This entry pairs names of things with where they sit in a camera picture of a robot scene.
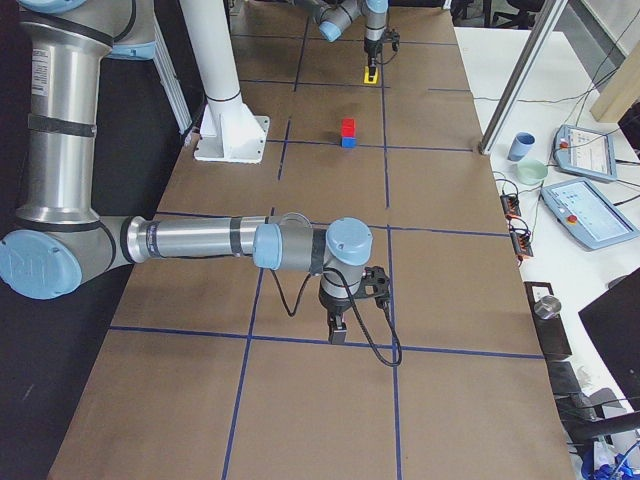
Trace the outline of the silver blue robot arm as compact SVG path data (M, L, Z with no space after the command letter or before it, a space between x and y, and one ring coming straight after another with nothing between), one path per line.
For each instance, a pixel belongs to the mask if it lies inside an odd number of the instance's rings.
M300 0L290 1L290 4L306 11L318 26L323 38L329 42L338 40L355 20L363 17L364 51L367 55L363 82L369 85L378 82L378 57L382 54L385 36L388 33L387 0L348 0L336 5L320 0Z
M362 221L341 218L323 229L298 213L147 220L92 209L100 64L154 55L152 2L24 1L20 22L32 41L28 186L18 229L1 242L6 284L48 300L149 259L249 256L263 269L319 277L328 339L345 341L344 314L372 274L372 234Z

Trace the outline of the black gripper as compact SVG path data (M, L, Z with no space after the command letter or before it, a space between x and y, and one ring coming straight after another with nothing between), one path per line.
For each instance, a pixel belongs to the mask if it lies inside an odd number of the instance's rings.
M376 80L377 79L376 62L378 57L381 55L383 51L383 41L382 40L365 40L364 51L367 54L367 58L369 62L367 67L367 79Z
M344 344L348 330L344 313L353 307L353 302L348 297L334 297L322 287L319 288L318 298L328 314L328 342L330 344Z

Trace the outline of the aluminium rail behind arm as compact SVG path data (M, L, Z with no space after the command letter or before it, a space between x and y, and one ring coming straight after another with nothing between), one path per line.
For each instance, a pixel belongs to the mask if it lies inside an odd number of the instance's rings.
M174 114L179 133L185 134L190 130L191 114L156 17L153 18L153 22L156 41L153 62Z

